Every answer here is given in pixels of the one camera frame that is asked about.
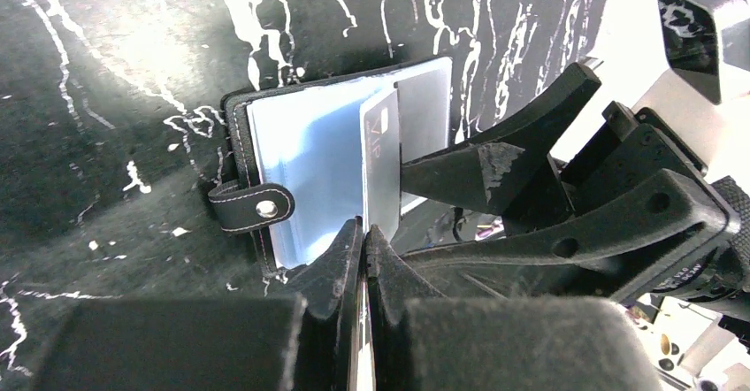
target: black marble surface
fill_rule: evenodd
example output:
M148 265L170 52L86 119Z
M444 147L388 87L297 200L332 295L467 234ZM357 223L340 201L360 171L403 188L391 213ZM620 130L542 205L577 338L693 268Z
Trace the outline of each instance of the black marble surface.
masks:
M0 0L0 389L77 299L264 294L205 199L233 174L222 95L448 54L475 134L585 55L603 4Z

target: wallet strap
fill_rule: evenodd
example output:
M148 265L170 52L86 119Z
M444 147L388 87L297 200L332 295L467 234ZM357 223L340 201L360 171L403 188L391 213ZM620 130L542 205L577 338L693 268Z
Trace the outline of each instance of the wallet strap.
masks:
M209 201L221 230L229 234L246 234L268 227L295 212L292 194L276 183L241 188L240 182L233 180L211 190Z

